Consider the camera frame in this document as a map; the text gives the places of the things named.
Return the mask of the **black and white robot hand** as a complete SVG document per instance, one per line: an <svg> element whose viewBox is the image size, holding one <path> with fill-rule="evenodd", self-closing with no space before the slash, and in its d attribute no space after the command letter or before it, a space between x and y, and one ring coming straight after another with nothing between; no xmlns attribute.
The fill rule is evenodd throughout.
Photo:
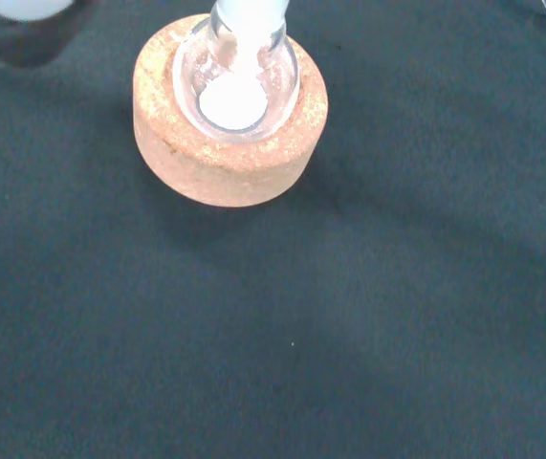
<svg viewBox="0 0 546 459"><path fill-rule="evenodd" d="M55 60L97 6L94 0L0 1L0 65L32 69Z"/></svg>

